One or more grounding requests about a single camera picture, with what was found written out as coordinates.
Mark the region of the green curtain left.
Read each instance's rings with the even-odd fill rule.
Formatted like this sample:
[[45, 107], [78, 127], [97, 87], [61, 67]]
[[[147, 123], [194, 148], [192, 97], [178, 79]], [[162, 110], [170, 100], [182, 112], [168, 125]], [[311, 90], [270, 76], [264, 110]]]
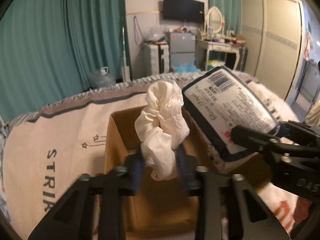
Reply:
[[79, 94], [103, 67], [121, 79], [125, 0], [13, 0], [1, 19], [1, 116]]

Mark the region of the brown cardboard box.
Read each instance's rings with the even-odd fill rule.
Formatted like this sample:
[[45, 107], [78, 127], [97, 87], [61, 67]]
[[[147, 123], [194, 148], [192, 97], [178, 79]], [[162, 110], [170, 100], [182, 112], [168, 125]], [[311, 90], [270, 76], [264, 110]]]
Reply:
[[195, 232], [196, 239], [271, 239], [272, 212], [240, 175], [215, 174], [199, 137], [173, 152], [174, 174], [160, 179], [142, 154], [136, 107], [113, 112], [106, 137], [100, 239], [143, 239]]

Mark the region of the black wall television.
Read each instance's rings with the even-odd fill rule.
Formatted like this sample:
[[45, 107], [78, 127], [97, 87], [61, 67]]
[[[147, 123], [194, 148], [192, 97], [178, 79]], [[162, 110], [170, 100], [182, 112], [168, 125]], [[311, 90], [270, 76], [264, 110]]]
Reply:
[[163, 0], [163, 19], [202, 24], [204, 3], [196, 0]]

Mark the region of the clear water jug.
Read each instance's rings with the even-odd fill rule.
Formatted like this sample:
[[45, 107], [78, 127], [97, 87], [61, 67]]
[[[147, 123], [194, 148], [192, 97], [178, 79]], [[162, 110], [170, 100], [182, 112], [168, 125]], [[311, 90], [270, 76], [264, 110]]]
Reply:
[[109, 73], [108, 67], [100, 68], [89, 76], [89, 83], [92, 88], [100, 89], [111, 87], [116, 84], [115, 78]]

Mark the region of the green curtain right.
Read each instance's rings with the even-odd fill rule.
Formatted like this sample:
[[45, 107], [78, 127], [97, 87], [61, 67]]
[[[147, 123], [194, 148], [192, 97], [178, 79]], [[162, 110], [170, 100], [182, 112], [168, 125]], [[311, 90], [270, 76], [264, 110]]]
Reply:
[[225, 17], [225, 29], [233, 29], [240, 34], [241, 0], [209, 0], [210, 7], [217, 7]]

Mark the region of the white suitcase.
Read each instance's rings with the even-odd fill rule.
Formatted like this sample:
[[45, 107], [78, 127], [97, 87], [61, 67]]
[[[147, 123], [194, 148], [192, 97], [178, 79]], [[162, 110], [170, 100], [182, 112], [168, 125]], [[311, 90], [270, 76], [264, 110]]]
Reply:
[[169, 46], [148, 44], [143, 49], [146, 76], [170, 72]]

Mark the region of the cream louvred wardrobe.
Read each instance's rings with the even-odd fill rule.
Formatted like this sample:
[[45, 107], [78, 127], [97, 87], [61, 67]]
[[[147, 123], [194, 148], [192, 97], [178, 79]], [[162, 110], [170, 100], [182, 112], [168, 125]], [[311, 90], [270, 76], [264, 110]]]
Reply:
[[241, 0], [241, 34], [248, 49], [244, 71], [289, 101], [305, 44], [301, 0]]

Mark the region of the small silver fridge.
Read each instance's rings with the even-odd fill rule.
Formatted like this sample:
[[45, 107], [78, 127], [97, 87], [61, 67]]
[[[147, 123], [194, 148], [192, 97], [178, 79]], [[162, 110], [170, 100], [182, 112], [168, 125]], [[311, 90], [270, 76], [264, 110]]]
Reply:
[[192, 33], [169, 33], [170, 66], [179, 67], [195, 58], [196, 36]]

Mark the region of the white lace cloth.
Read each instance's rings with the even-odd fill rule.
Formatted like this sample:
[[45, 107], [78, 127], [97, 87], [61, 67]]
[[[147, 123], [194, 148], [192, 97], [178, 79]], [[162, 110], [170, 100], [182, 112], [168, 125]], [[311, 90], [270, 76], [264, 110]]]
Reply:
[[135, 121], [142, 155], [153, 180], [171, 180], [177, 177], [175, 150], [190, 132], [182, 115], [182, 91], [174, 81], [159, 80], [149, 86], [145, 100]]

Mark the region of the white dressing table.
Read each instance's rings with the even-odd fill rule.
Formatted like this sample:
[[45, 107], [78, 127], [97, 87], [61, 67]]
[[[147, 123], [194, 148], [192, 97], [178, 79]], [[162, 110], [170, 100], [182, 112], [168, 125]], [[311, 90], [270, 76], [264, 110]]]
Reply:
[[195, 66], [199, 69], [208, 70], [208, 62], [211, 51], [235, 54], [235, 63], [233, 70], [236, 70], [241, 62], [244, 60], [243, 53], [245, 51], [246, 40], [239, 40], [236, 37], [223, 36], [222, 39], [229, 40], [229, 42], [214, 42], [205, 40], [206, 34], [201, 31], [197, 32], [195, 44]]

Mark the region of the blue plastic bag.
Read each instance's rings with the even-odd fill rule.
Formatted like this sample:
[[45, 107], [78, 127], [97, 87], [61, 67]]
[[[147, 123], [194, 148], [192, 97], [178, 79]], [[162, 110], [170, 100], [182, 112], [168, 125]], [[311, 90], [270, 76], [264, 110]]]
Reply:
[[191, 61], [184, 63], [179, 66], [173, 66], [172, 71], [175, 73], [198, 73], [200, 72], [199, 68], [195, 66], [195, 59], [192, 59]]

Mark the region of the black tissue pack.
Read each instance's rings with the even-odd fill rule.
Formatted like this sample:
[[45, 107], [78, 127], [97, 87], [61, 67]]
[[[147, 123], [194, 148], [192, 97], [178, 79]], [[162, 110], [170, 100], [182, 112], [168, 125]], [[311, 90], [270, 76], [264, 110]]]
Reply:
[[225, 66], [215, 67], [182, 89], [184, 108], [225, 162], [250, 154], [231, 140], [238, 125], [275, 135], [277, 120], [253, 91]]

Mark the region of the green curtain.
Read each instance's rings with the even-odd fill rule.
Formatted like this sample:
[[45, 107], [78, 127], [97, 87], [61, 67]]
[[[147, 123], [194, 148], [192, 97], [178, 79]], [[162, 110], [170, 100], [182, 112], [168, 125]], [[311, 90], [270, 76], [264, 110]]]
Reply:
[[1, 19], [1, 116], [79, 94], [103, 67], [121, 79], [125, 0], [13, 0]]
[[209, 0], [210, 7], [217, 7], [225, 17], [225, 29], [233, 29], [240, 34], [241, 0]]

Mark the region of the cream strike lucky blanket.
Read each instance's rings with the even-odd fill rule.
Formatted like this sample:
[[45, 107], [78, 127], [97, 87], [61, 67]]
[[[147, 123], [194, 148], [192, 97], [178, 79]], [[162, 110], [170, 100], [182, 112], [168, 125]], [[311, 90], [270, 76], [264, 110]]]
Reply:
[[58, 101], [1, 129], [1, 210], [21, 239], [82, 173], [104, 171], [109, 118], [144, 106], [158, 80], [184, 86], [196, 73], [163, 74]]

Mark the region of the oval vanity mirror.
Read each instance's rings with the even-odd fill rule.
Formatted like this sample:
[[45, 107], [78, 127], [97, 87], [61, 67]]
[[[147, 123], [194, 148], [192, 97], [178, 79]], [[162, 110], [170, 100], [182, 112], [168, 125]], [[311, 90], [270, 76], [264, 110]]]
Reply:
[[218, 7], [209, 8], [206, 13], [204, 27], [209, 35], [218, 34], [223, 31], [225, 18]]

